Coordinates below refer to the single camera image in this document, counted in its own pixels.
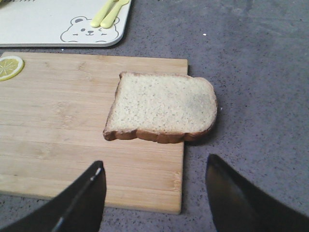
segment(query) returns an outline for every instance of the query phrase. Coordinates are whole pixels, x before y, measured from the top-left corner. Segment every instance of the bear face drawing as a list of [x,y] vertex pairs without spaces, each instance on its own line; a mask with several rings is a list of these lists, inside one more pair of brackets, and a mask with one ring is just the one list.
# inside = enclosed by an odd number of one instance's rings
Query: bear face drawing
[[73,18],[71,26],[61,34],[60,39],[63,42],[98,43],[113,41],[119,35],[116,28],[116,24],[119,22],[118,17],[108,29],[102,27],[93,28],[90,26],[90,22],[91,19],[84,16]]

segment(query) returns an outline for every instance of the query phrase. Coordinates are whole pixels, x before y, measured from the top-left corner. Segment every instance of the bamboo cutting board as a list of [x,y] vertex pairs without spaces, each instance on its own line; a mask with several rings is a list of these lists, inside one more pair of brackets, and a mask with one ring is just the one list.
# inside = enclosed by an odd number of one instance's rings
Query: bamboo cutting board
[[95,160],[106,206],[178,214],[183,143],[105,141],[121,71],[187,74],[187,60],[15,53],[25,61],[0,82],[0,192],[50,199]]

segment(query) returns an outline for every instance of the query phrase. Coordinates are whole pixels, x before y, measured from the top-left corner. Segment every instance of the white bread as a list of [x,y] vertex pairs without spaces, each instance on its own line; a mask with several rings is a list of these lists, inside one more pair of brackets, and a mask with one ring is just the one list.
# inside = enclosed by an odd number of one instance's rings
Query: white bread
[[211,129],[216,116],[216,96],[204,78],[122,72],[103,135],[108,141],[192,141]]

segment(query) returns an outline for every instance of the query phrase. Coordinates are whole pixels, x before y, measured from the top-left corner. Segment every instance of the yellow spoon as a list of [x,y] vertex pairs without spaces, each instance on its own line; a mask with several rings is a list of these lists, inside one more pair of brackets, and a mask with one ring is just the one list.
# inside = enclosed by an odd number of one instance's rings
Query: yellow spoon
[[130,0],[119,0],[114,5],[112,10],[108,13],[108,15],[102,20],[102,22],[100,24],[101,27],[110,28],[112,26],[114,20],[116,19],[121,7],[128,4],[129,2],[130,2]]
[[112,3],[117,0],[107,0],[107,2],[102,6],[102,8],[97,12],[97,14],[93,17],[93,19],[90,22],[90,26],[93,28],[97,28],[100,26],[100,23],[106,16],[108,10],[111,8]]

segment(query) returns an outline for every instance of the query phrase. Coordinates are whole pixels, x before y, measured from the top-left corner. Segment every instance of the speckled countertop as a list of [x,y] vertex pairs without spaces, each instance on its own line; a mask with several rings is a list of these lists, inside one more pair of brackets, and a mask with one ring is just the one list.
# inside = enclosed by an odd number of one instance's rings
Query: speckled countertop
[[[101,231],[214,232],[209,153],[309,216],[309,4],[307,0],[134,0],[123,40],[110,48],[4,51],[186,58],[205,77],[219,114],[207,140],[186,144],[180,215],[105,208]],[[0,195],[0,227],[46,201]]]

